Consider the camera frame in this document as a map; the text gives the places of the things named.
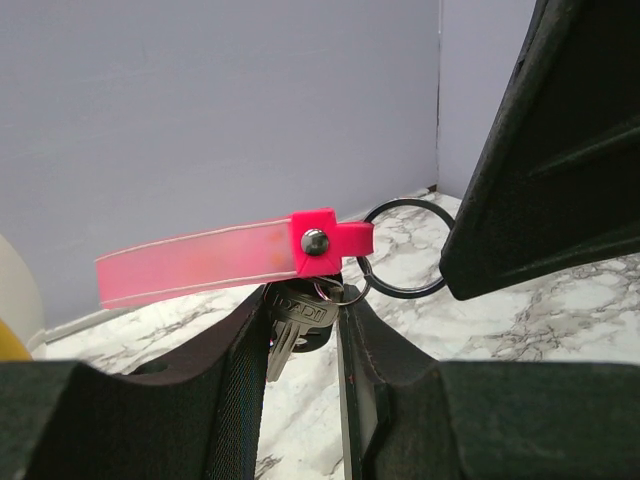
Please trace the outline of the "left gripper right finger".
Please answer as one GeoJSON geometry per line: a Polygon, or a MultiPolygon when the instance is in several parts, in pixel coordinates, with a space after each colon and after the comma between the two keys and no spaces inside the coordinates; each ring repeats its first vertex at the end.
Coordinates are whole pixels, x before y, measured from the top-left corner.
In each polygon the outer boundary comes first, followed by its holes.
{"type": "Polygon", "coordinates": [[[639,369],[439,361],[348,287],[337,323],[348,479],[635,479],[639,369]]]}

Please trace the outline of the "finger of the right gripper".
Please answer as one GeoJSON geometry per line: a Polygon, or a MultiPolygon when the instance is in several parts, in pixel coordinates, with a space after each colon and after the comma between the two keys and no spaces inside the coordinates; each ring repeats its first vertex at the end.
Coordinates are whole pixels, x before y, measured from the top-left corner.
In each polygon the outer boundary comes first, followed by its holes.
{"type": "Polygon", "coordinates": [[[639,5],[539,1],[442,250],[475,298],[639,249],[639,5]]]}

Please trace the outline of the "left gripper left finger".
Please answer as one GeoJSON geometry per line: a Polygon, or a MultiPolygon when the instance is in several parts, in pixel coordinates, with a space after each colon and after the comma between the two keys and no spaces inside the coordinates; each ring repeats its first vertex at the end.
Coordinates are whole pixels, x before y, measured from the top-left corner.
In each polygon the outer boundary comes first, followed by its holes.
{"type": "Polygon", "coordinates": [[[250,479],[265,390],[265,309],[226,318],[133,372],[1,366],[5,479],[250,479]]]}

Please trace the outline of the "pink keyring tag with ring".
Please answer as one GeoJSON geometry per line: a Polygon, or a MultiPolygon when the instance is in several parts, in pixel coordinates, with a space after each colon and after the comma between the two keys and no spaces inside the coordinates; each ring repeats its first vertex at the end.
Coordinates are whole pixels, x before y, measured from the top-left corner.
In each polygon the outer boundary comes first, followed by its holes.
{"type": "Polygon", "coordinates": [[[224,227],[125,248],[96,259],[100,303],[129,308],[203,291],[337,275],[344,259],[357,260],[366,284],[399,299],[429,296],[443,278],[419,288],[400,288],[377,277],[368,261],[374,251],[373,221],[393,208],[428,210],[448,227],[453,217],[421,198],[400,198],[371,210],[363,220],[339,222],[331,208],[224,227]]]}

